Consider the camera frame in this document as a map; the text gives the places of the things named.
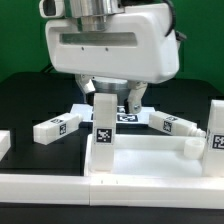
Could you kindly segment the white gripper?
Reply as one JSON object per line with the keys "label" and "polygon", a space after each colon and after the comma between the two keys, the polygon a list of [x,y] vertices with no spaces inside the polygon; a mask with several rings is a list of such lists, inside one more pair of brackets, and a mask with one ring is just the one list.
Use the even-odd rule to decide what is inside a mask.
{"label": "white gripper", "polygon": [[148,83],[164,82],[178,72],[172,3],[64,5],[63,17],[46,18],[48,52],[56,70],[76,74],[85,103],[94,102],[91,76],[135,80],[128,82],[130,92],[124,107],[126,114],[138,114]]}

